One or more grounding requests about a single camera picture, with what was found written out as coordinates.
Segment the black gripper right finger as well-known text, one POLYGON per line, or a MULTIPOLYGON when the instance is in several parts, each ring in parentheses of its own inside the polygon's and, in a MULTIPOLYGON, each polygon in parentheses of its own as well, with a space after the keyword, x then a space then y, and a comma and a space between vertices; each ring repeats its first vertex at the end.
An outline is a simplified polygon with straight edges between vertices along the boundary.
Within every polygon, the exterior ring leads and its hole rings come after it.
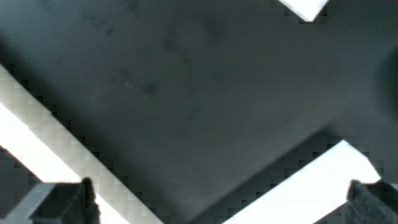
POLYGON ((398 188, 391 183, 352 181, 346 202, 318 224, 398 224, 398 188))

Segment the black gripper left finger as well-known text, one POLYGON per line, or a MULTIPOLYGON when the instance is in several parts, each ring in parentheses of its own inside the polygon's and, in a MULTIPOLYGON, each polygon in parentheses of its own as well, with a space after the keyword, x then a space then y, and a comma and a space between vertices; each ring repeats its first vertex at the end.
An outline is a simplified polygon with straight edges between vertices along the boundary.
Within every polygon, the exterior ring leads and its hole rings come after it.
POLYGON ((92 180, 39 183, 0 224, 101 224, 92 180))

